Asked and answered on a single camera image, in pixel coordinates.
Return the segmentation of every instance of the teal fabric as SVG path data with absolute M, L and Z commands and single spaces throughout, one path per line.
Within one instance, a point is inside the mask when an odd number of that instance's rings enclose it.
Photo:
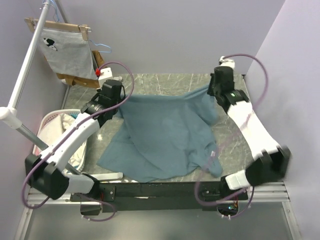
M 217 149 L 218 120 L 208 86 L 183 96 L 132 95 L 119 108 L 124 119 L 97 164 L 141 183 L 184 176 L 204 167 Z M 218 158 L 209 171 L 222 173 Z

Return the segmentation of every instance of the gray floor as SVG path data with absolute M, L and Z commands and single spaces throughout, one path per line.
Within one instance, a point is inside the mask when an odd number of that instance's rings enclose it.
M 131 79 L 128 75 L 123 77 L 123 85 L 128 92 L 131 87 Z M 237 89 L 247 92 L 243 77 L 238 74 L 234 78 Z M 182 95 L 186 92 L 193 91 L 210 81 L 209 74 L 137 74 L 134 76 L 134 93 L 135 94 L 152 94 L 152 95 Z M 79 109 L 85 103 L 91 100 L 96 90 L 81 86 L 73 86 L 70 89 L 68 98 L 65 103 L 65 109 Z M 230 136 L 237 131 L 236 124 L 225 114 L 223 109 L 216 104 L 219 114 L 219 122 L 212 127 L 212 131 L 217 139 L 218 144 L 228 141 L 229 144 L 219 153 L 219 160 L 223 168 L 222 175 L 228 175 L 242 170 L 252 160 L 251 151 L 243 136 Z M 113 118 L 87 142 L 87 153 L 83 171 L 89 174 L 110 173 L 111 171 L 96 165 L 102 153 L 110 143 L 114 134 L 118 131 L 123 120 Z M 164 181 L 170 182 L 189 182 L 197 181 L 201 174 L 200 169 L 196 169 L 186 176 L 174 177 Z M 202 178 L 203 181 L 217 180 L 210 173 L 206 173 Z M 129 178 L 124 178 L 123 182 L 131 182 Z

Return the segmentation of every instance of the gray fabric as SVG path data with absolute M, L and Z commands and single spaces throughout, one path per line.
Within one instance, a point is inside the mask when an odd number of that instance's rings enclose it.
M 89 43 L 81 33 L 43 29 L 38 45 L 55 73 L 97 79 Z
M 183 96 L 131 96 L 117 114 L 124 123 L 97 165 L 142 183 L 204 167 L 217 148 L 211 125 L 218 114 L 207 89 Z M 218 158 L 209 171 L 215 177 L 221 175 Z

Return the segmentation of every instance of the marble surface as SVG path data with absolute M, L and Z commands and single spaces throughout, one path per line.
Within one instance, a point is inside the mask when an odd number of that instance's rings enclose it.
M 130 76 L 127 74 L 120 76 L 123 78 L 123 85 L 126 92 L 129 92 L 131 87 Z M 236 89 L 242 89 L 247 93 L 245 81 L 240 74 L 234 76 L 234 81 Z M 209 74 L 136 74 L 134 75 L 134 93 L 178 96 L 193 91 L 209 82 Z M 71 87 L 65 103 L 65 109 L 81 108 L 91 100 L 95 93 L 96 90 L 92 88 L 85 88 L 78 85 Z M 217 144 L 225 145 L 219 152 L 219 161 L 223 168 L 222 176 L 224 176 L 244 169 L 245 166 L 252 161 L 252 156 L 244 137 L 241 134 L 232 136 L 234 132 L 238 130 L 233 120 L 225 114 L 219 105 L 216 104 L 215 108 L 219 114 L 219 121 L 212 127 L 212 131 Z M 83 172 L 89 174 L 111 173 L 111 171 L 99 167 L 96 163 L 122 123 L 122 119 L 114 117 L 88 139 Z M 202 170 L 197 168 L 188 175 L 159 181 L 193 182 L 197 181 L 201 174 Z M 201 180 L 214 181 L 219 179 L 220 178 L 213 177 L 210 173 L 205 173 Z M 132 180 L 124 177 L 122 181 L 131 182 Z

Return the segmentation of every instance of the laundry basket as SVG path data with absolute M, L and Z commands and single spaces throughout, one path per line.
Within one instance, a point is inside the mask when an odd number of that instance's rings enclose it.
M 61 109 L 61 110 L 49 112 L 42 119 L 37 135 L 39 135 L 41 129 L 43 129 L 45 125 L 47 125 L 49 122 L 51 122 L 53 119 L 55 119 L 58 115 L 68 114 L 68 115 L 76 118 L 79 113 L 80 113 L 80 109 Z M 85 141 L 85 144 L 84 144 L 84 153 L 83 153 L 82 159 L 80 161 L 80 164 L 75 167 L 79 172 L 81 172 L 84 169 L 85 159 L 86 159 L 86 151 L 87 151 L 87 140 Z M 34 146 L 33 154 L 37 155 L 39 152 L 40 152 L 40 150 L 38 149 L 38 147 Z

